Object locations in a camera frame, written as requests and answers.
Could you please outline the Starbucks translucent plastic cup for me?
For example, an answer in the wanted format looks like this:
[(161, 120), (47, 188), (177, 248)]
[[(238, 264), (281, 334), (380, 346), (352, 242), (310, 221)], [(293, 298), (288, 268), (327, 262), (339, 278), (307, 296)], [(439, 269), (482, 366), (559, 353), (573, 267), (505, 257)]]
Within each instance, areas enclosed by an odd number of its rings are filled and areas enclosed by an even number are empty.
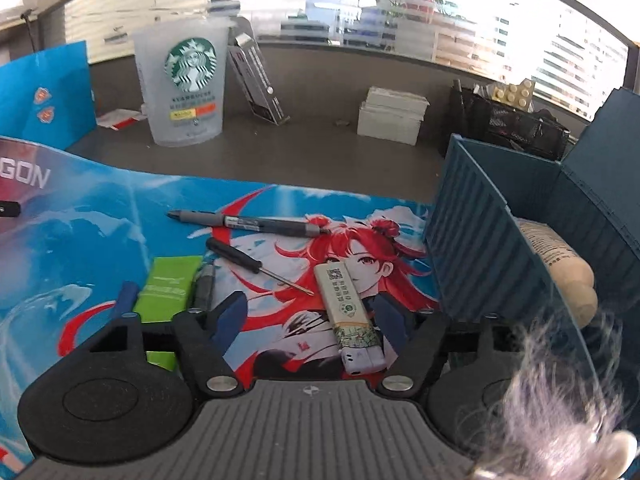
[(168, 148), (194, 145), (222, 131), (230, 18), (155, 23), (132, 35), (152, 138)]

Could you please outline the white and red papers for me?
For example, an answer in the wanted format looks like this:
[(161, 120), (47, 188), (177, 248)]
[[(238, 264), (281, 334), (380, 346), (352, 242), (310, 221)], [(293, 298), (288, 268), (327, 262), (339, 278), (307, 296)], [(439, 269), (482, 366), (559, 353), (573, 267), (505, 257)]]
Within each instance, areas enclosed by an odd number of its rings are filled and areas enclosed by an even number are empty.
[(124, 110), (118, 108), (111, 112), (105, 113), (96, 118), (96, 124), (101, 128), (107, 128), (114, 131), (122, 130), (136, 122), (142, 122), (146, 119), (146, 115), (140, 110)]

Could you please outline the white stacked boxes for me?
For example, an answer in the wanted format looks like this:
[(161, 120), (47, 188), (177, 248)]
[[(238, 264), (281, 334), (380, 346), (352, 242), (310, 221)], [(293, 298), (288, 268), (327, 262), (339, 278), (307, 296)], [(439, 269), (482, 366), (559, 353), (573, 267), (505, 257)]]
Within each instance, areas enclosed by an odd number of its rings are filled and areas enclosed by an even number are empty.
[(370, 87), (366, 99), (360, 104), (357, 134), (416, 145), (429, 106), (425, 96)]

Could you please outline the black mesh desk organizer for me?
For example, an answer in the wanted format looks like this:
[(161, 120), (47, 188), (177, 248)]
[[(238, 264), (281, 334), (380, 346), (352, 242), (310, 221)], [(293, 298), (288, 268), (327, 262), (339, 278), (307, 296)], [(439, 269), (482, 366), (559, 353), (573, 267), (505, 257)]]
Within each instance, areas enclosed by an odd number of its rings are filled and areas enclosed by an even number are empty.
[(548, 110), (523, 112), (475, 93), (455, 79), (438, 141), (442, 157), (450, 136), (512, 148), (549, 160), (560, 160), (567, 147), (570, 130)]

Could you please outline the blue container storage box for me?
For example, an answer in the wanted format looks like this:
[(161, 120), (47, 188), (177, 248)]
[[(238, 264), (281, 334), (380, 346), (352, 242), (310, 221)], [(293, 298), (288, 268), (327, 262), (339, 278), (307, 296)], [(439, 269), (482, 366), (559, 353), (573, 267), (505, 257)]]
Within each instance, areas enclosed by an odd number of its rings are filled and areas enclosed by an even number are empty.
[(579, 328), (521, 220), (544, 223), (591, 266), (599, 312), (620, 333), (624, 424), (639, 427), (639, 98), (614, 90), (562, 162), (452, 136), (425, 241), (452, 318), (495, 313), (558, 326), (554, 341), (602, 377), (611, 352)]

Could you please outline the white fur pompom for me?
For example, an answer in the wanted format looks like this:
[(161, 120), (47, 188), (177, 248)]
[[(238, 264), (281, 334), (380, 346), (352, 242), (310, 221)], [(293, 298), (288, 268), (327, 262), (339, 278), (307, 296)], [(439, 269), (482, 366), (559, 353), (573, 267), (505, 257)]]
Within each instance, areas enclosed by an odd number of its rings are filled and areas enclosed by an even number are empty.
[(496, 406), (470, 479), (623, 479), (639, 456), (638, 438), (620, 424), (624, 397), (615, 375), (622, 328), (609, 314), (587, 326), (605, 357), (587, 372), (560, 353), (561, 325), (520, 333), (521, 364)]

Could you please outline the grey black marker pen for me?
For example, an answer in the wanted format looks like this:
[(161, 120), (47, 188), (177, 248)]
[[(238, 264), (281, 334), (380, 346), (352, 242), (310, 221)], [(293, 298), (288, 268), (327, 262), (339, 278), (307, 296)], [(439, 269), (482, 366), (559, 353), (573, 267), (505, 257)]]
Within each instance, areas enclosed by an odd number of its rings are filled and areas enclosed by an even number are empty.
[(207, 211), (170, 210), (166, 216), (182, 223), (196, 224), (197, 226), (228, 228), (290, 237), (318, 237), (330, 232), (328, 228), (322, 228), (322, 226), (316, 226), (310, 222), (238, 217), (231, 214), (217, 214), (216, 212)]

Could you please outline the blue handled tool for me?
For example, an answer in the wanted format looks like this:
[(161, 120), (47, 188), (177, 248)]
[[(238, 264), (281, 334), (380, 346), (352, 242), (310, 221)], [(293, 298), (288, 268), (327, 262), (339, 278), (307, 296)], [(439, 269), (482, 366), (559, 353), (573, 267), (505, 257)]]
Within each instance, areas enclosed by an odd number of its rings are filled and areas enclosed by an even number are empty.
[(110, 320), (117, 320), (123, 315), (128, 315), (134, 310), (134, 305), (138, 300), (140, 287), (135, 282), (126, 281), (122, 283), (122, 287), (111, 308)]

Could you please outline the blister pill pack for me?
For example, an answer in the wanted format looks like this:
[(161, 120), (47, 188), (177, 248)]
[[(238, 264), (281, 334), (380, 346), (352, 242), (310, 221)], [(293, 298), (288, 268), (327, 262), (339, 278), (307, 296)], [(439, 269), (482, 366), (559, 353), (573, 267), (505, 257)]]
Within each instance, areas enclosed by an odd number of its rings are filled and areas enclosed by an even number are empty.
[(535, 83), (528, 78), (523, 79), (519, 84), (503, 84), (495, 82), (488, 86), (488, 98), (504, 105), (530, 112), (533, 109), (532, 99), (535, 90)]

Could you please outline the acrylic sign holder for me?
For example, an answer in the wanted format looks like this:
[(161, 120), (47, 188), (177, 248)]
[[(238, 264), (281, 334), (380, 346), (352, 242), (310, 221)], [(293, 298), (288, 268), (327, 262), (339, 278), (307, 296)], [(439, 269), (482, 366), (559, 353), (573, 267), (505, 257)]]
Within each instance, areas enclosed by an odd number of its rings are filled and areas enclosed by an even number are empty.
[(252, 113), (273, 125), (287, 122), (252, 24), (242, 16), (232, 18), (228, 58)]

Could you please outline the green white tube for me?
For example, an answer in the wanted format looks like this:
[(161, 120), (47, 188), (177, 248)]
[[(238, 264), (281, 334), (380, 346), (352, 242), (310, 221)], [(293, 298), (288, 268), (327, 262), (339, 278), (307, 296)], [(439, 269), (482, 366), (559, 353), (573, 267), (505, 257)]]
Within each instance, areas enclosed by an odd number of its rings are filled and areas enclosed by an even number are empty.
[(200, 256), (157, 257), (134, 304), (143, 323), (170, 322), (190, 304), (191, 289)]

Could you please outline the beige plush toy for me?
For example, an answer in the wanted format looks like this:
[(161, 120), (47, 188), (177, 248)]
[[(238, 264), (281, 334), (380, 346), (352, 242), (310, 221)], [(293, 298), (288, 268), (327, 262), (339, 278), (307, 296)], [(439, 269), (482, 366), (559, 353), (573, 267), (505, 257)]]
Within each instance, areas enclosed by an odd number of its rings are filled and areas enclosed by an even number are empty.
[(578, 327), (589, 325), (599, 305), (590, 264), (548, 224), (518, 218), (518, 227), (547, 267)]

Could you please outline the dark grey pen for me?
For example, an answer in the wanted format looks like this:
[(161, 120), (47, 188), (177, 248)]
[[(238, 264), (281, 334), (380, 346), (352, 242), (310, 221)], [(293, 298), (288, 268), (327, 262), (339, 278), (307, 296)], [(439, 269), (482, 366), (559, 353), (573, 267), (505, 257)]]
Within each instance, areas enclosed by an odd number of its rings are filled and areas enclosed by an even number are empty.
[(210, 311), (214, 307), (216, 269), (211, 262), (204, 263), (196, 272), (192, 290), (192, 308)]

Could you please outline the AGON printed desk mat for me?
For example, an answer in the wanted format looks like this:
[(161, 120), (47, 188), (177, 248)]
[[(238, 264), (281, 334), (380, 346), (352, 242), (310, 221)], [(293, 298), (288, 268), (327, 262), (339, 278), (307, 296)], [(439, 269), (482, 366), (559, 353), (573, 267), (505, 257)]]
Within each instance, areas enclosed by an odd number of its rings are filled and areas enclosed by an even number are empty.
[[(257, 378), (341, 378), (342, 361), (314, 267), (347, 266), (366, 306), (388, 292), (411, 312), (439, 293), (423, 241), (427, 206), (408, 200), (280, 184), (116, 169), (46, 146), (3, 139), (1, 196), (20, 203), (1, 221), (1, 474), (32, 460), (17, 422), (23, 391), (110, 319), (122, 283), (144, 284), (157, 257), (208, 258), (218, 238), (314, 292), (217, 260), (215, 296), (244, 292), (247, 319), (224, 358)], [(209, 228), (170, 210), (310, 222), (318, 237)]]

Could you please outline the black handle screwdriver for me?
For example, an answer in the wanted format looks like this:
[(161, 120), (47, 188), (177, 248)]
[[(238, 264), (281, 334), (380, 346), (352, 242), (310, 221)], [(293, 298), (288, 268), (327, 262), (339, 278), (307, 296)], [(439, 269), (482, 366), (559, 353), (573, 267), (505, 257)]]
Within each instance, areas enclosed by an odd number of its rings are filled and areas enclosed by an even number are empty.
[(222, 240), (217, 240), (215, 237), (209, 237), (209, 239), (206, 240), (206, 247), (211, 252), (214, 252), (217, 256), (224, 258), (227, 261), (236, 264), (237, 266), (242, 266), (242, 268), (245, 270), (249, 270), (254, 274), (265, 274), (281, 284), (285, 284), (286, 286), (290, 286), (295, 290), (298, 290), (299, 292), (303, 292), (307, 296), (314, 296), (314, 292), (312, 290), (289, 281), (283, 276), (266, 269), (262, 265), (261, 261), (252, 258), (245, 252), (241, 252), (238, 248), (235, 248), (223, 242)]

